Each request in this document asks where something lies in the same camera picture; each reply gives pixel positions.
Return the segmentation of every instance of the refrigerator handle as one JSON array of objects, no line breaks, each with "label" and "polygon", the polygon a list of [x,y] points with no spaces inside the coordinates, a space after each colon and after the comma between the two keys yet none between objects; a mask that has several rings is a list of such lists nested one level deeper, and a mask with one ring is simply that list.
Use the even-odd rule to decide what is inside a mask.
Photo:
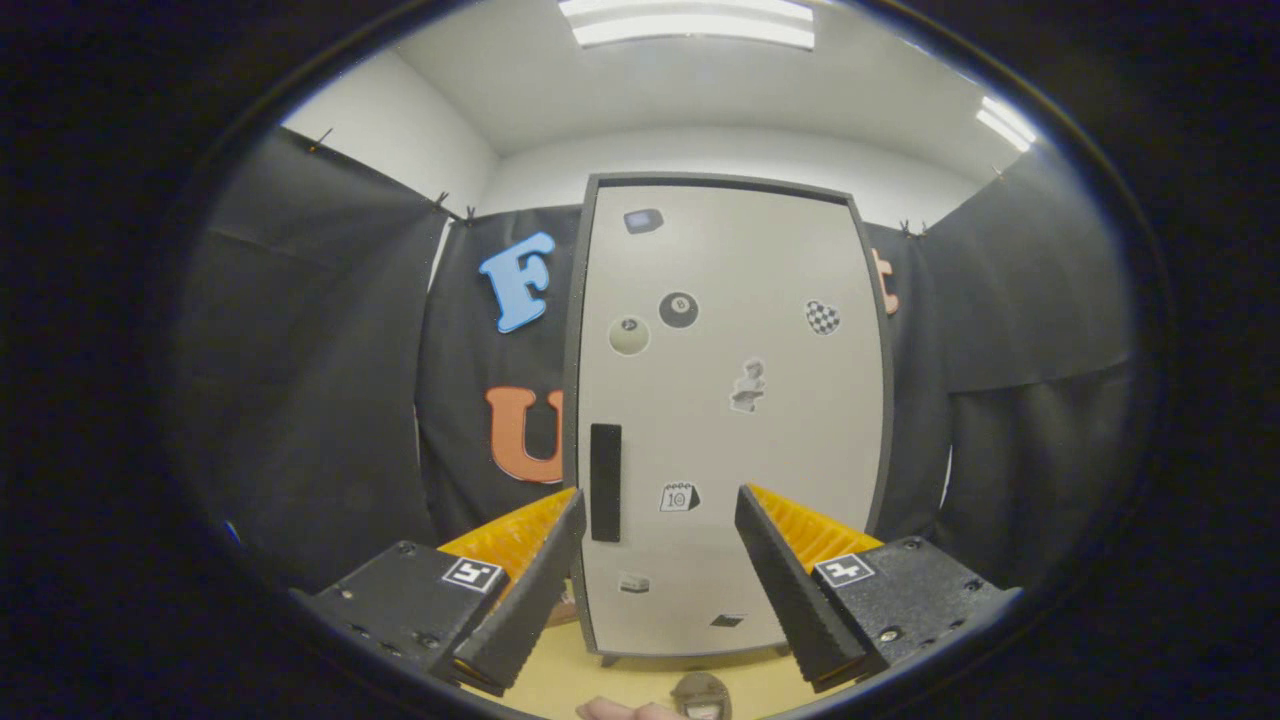
[{"label": "refrigerator handle", "polygon": [[622,539],[622,425],[591,423],[591,539]]}]

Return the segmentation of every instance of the refrigerator door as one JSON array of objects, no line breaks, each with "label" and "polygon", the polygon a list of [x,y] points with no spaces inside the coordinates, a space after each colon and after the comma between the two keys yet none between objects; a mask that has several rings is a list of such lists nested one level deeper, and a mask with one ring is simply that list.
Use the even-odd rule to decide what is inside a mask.
[{"label": "refrigerator door", "polygon": [[851,201],[701,182],[602,176],[588,197],[564,441],[600,653],[785,643],[733,528],[739,486],[867,528],[883,477],[892,365]]}]

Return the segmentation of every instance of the table surface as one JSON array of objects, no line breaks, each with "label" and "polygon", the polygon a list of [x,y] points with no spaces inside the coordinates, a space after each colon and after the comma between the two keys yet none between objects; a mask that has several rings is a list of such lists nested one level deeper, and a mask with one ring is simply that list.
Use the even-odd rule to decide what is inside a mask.
[{"label": "table surface", "polygon": [[595,696],[630,707],[657,702],[673,708],[672,688],[695,670],[724,683],[735,720],[774,715],[849,687],[814,693],[795,659],[773,650],[727,657],[621,657],[612,667],[602,667],[600,656],[586,651],[575,620],[543,630],[516,687],[503,698],[474,692],[541,717],[576,720],[575,708]]}]

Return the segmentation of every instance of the finger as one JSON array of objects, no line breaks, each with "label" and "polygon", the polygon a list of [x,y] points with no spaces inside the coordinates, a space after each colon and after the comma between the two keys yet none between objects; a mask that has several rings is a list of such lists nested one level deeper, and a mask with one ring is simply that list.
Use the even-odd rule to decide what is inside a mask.
[{"label": "finger", "polygon": [[634,720],[636,712],[612,700],[596,697],[586,705],[580,705],[577,707],[577,716],[582,720]]},{"label": "finger", "polygon": [[669,707],[663,707],[657,702],[650,702],[644,707],[636,710],[635,720],[689,720],[684,715],[671,710]]}]

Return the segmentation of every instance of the white wall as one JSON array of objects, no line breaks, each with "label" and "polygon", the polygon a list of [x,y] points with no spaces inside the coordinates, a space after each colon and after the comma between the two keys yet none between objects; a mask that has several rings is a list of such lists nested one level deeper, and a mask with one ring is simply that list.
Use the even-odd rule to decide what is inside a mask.
[{"label": "white wall", "polygon": [[394,53],[342,73],[284,120],[344,155],[462,214],[479,205],[498,163],[489,143],[453,105]]},{"label": "white wall", "polygon": [[979,190],[950,170],[886,150],[782,131],[671,128],[545,145],[504,158],[479,213],[572,205],[591,173],[676,170],[755,176],[841,190],[863,219],[929,224]]}]

